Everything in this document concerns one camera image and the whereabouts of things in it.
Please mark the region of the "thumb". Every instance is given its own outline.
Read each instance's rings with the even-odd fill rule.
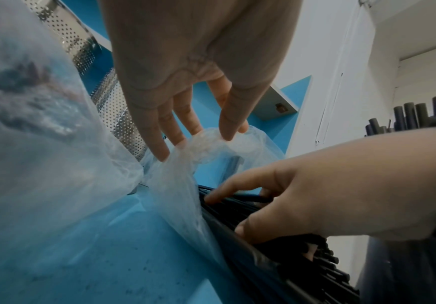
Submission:
[[[289,193],[286,192],[239,223],[236,234],[248,243],[258,244],[281,236],[308,233],[289,212]]]
[[[253,111],[271,82],[244,88],[233,84],[219,117],[219,131],[225,140],[232,140]]]

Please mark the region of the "white ceiling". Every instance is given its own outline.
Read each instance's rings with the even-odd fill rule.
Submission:
[[[399,1],[402,5],[390,7]],[[436,49],[436,0],[382,0],[371,11],[376,35],[385,36],[400,59]]]

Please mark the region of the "skin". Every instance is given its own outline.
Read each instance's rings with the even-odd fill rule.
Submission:
[[[436,128],[364,138],[251,169],[206,198],[276,197],[236,233],[250,243],[315,233],[423,239],[436,229]]]
[[[222,111],[225,140],[246,132],[249,116],[276,76],[300,0],[100,0],[113,60],[138,131],[161,161],[162,133],[185,140],[203,127],[192,85],[206,81]]]

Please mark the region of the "blue tabletop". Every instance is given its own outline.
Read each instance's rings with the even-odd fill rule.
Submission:
[[[0,303],[188,303],[193,294],[193,303],[251,302],[152,211],[144,186],[0,262]]]

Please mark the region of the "perforated metal sheet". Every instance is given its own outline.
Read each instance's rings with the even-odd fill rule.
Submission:
[[[114,69],[91,93],[91,99],[108,130],[140,161],[147,147],[133,124]]]
[[[59,0],[23,0],[48,25],[73,60],[80,75],[91,66],[101,47],[79,19]]]

